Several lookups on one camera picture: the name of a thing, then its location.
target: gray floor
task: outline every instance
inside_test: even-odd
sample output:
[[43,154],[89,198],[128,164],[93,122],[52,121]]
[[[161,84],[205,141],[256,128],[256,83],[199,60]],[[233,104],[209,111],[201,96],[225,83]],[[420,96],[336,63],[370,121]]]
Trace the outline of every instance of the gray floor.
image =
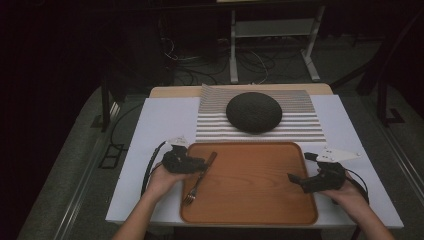
[[[350,37],[317,41],[312,59],[322,82],[332,83],[348,74],[368,61],[379,47],[376,42],[360,43],[352,47],[352,42]],[[261,56],[267,67],[275,63],[269,69],[264,84],[310,83],[299,54],[304,44],[304,39],[292,38],[241,42],[238,57],[247,60],[238,66],[240,83],[258,83],[265,78],[262,63],[251,51]],[[267,60],[266,56],[270,58],[275,53],[278,55],[273,61]],[[229,84],[226,62],[227,57],[222,57],[218,62],[182,60],[181,66],[187,69],[217,74],[190,75],[187,69],[181,69],[176,72],[175,84],[187,85],[193,82],[212,85],[214,81]],[[417,172],[424,173],[424,164],[420,158],[424,152],[424,121],[396,90],[390,89],[389,105],[396,108],[406,122],[392,124],[389,128],[382,127],[375,117],[374,94],[361,97],[354,91],[359,80],[360,76],[334,92],[341,97],[374,168],[405,224],[403,229],[392,230],[393,234],[396,239],[422,239],[423,202],[417,196],[418,190],[411,185],[414,179],[400,167],[402,164],[399,159],[402,156],[399,152],[405,153]],[[112,126],[117,123],[113,131],[113,142],[128,147],[145,97],[147,96],[131,95],[124,103],[119,103],[119,114],[112,118]],[[113,130],[110,127],[108,131],[101,133],[99,128],[91,126],[95,117],[100,114],[100,93],[96,91],[81,110],[19,239],[109,239],[118,229],[118,226],[107,223],[104,219],[125,160],[125,152],[116,169],[97,168]],[[398,141],[400,148],[393,147],[391,137]],[[352,229],[328,229],[322,232],[322,237],[328,240],[349,239],[351,232]]]

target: brown tray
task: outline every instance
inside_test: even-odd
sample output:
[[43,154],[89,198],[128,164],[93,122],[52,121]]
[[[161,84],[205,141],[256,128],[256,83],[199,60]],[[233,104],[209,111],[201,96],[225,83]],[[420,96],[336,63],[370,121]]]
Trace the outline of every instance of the brown tray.
[[[302,151],[295,143],[195,143],[192,157],[218,155],[181,218],[188,223],[238,225],[310,225],[318,213],[311,194],[288,180],[307,177]],[[184,198],[197,175],[184,181]]]

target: striped placemat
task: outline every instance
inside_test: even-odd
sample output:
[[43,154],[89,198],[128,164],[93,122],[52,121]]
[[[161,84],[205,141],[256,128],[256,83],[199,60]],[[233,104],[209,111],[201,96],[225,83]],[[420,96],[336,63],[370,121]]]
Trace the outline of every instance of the striped placemat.
[[280,104],[283,110],[280,124],[261,134],[249,134],[233,127],[225,114],[227,104],[245,92],[250,91],[202,86],[196,142],[326,142],[311,98],[303,90],[255,90]]

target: fork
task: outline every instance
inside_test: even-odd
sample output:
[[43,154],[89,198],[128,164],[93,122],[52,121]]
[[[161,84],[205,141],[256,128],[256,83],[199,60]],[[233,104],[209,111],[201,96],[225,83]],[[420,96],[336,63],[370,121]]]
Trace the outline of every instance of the fork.
[[188,192],[187,196],[183,200],[183,204],[185,206],[190,205],[194,201],[194,199],[196,199],[197,189],[199,188],[199,185],[202,182],[203,178],[205,177],[209,167],[212,165],[213,161],[215,160],[216,155],[217,155],[216,152],[212,152],[211,155],[209,156],[209,159],[206,162],[207,168],[199,174],[199,177],[197,178],[197,181],[194,184],[194,187],[190,190],[190,192]]

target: person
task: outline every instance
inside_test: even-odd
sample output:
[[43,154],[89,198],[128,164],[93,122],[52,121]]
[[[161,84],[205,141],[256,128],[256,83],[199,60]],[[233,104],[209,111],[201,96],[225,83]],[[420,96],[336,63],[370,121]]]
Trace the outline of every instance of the person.
[[[190,176],[191,174],[173,174],[168,172],[163,165],[158,166],[151,175],[146,191],[112,239],[144,239],[156,204],[176,182]],[[359,190],[349,181],[345,181],[339,190],[326,190],[320,193],[336,201],[358,224],[368,240],[394,239]]]

